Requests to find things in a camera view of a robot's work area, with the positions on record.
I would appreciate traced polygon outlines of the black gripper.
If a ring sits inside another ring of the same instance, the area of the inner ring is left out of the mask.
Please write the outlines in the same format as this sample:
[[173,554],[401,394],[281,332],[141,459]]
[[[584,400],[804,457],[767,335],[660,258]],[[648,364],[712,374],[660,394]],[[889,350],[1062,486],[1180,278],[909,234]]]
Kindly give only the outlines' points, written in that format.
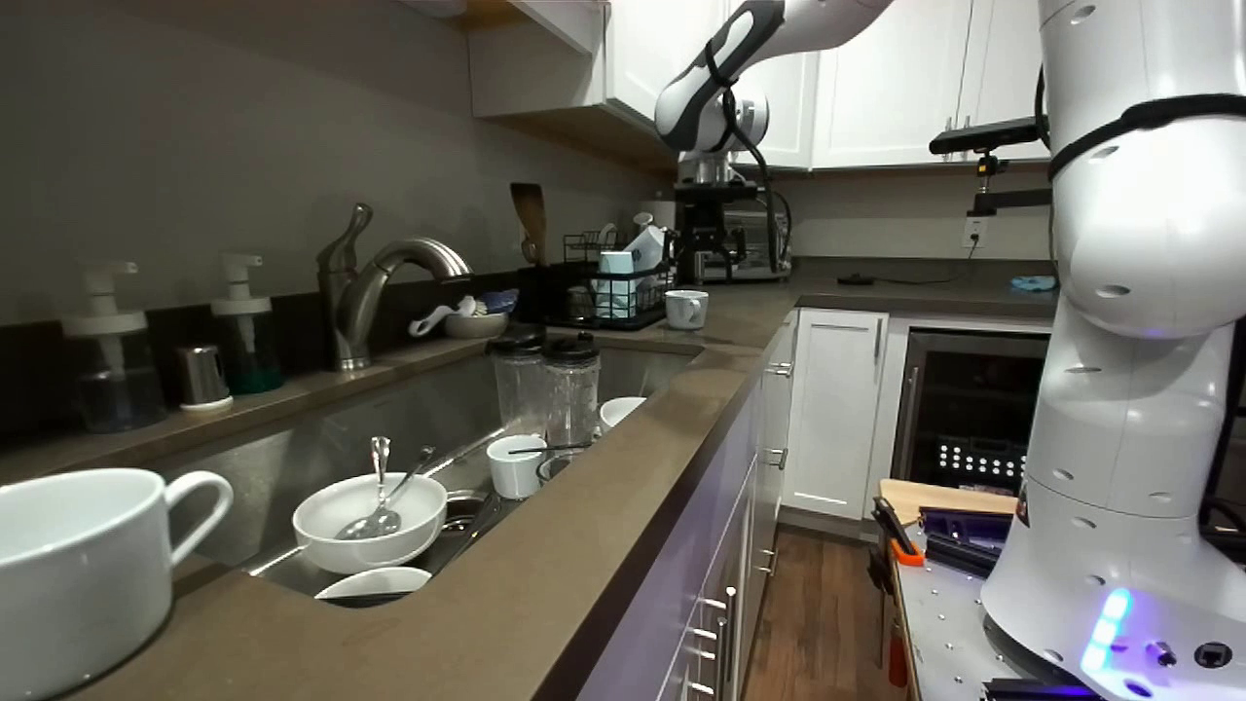
[[732,239],[727,239],[727,211],[767,211],[775,215],[775,204],[758,189],[703,189],[684,184],[677,194],[677,285],[718,285],[735,281],[727,267],[735,260]]

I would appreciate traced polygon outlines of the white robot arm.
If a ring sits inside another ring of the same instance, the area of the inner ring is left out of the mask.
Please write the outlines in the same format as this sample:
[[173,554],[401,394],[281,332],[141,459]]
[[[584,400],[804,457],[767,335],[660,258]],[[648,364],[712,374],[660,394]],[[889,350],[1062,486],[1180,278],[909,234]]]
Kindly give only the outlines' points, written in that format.
[[1106,701],[1246,701],[1246,573],[1202,529],[1246,320],[1246,0],[1035,0],[1059,268],[985,620]]

